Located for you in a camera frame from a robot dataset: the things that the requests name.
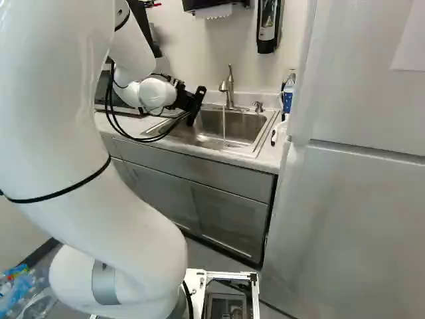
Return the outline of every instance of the white countertop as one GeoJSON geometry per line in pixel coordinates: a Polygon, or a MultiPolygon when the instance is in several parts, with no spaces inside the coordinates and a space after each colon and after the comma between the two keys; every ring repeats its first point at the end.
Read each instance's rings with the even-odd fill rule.
{"type": "MultiPolygon", "coordinates": [[[[117,116],[120,126],[131,136],[139,137],[140,133],[146,131],[148,128],[166,120],[164,118],[157,118],[153,116],[146,116],[144,118],[132,118],[129,116],[117,116]]],[[[280,114],[273,123],[274,127],[280,114]]],[[[105,136],[111,136],[117,140],[129,140],[119,135],[109,124],[106,116],[103,112],[95,112],[94,120],[100,133],[105,136]]],[[[229,163],[240,167],[255,169],[257,171],[263,171],[266,173],[279,174],[280,160],[282,158],[283,144],[285,136],[281,134],[278,139],[278,143],[273,147],[270,144],[270,138],[272,130],[270,130],[268,137],[264,140],[264,144],[260,150],[260,153],[256,158],[248,158],[246,156],[230,154],[221,152],[219,150],[210,150],[208,148],[202,148],[199,146],[193,146],[181,143],[172,138],[163,138],[158,142],[149,143],[148,145],[154,148],[161,148],[163,150],[170,150],[173,152],[188,154],[196,156],[198,158],[205,158],[207,160],[219,161],[222,163],[229,163]]]]}

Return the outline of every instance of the stainless steel sink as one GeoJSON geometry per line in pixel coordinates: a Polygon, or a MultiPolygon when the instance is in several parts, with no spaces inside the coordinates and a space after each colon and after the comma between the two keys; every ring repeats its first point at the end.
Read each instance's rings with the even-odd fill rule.
{"type": "MultiPolygon", "coordinates": [[[[188,127],[183,119],[165,139],[255,158],[277,115],[278,112],[273,110],[265,110],[259,114],[253,109],[226,110],[224,140],[222,106],[204,104],[192,127],[188,127]]],[[[172,123],[173,120],[166,120],[144,131],[142,135],[157,136],[165,132],[172,123]]]]}

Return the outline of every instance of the refrigerator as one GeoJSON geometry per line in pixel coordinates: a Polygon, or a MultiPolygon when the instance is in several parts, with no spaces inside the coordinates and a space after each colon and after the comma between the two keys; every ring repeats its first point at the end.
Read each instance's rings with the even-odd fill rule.
{"type": "Polygon", "coordinates": [[[425,1],[311,0],[260,297],[425,318],[425,1]]]}

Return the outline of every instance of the white wall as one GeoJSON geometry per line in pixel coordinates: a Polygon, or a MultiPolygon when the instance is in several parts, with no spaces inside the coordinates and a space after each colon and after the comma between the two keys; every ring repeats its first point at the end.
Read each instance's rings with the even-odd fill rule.
{"type": "Polygon", "coordinates": [[[256,9],[237,8],[219,20],[195,20],[183,11],[181,0],[163,0],[148,9],[149,22],[163,36],[161,50],[172,75],[189,86],[217,90],[234,69],[235,90],[277,92],[290,68],[297,68],[307,14],[307,0],[286,0],[282,41],[274,54],[258,54],[256,9]]]}
{"type": "Polygon", "coordinates": [[[0,272],[15,266],[48,239],[13,204],[0,197],[0,272]]]}

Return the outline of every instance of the soap dispenser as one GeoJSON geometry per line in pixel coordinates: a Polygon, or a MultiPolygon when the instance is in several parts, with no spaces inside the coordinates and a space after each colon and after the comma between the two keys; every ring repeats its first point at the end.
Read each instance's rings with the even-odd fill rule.
{"type": "Polygon", "coordinates": [[[258,0],[257,51],[272,53],[279,46],[282,35],[284,0],[258,0]]]}

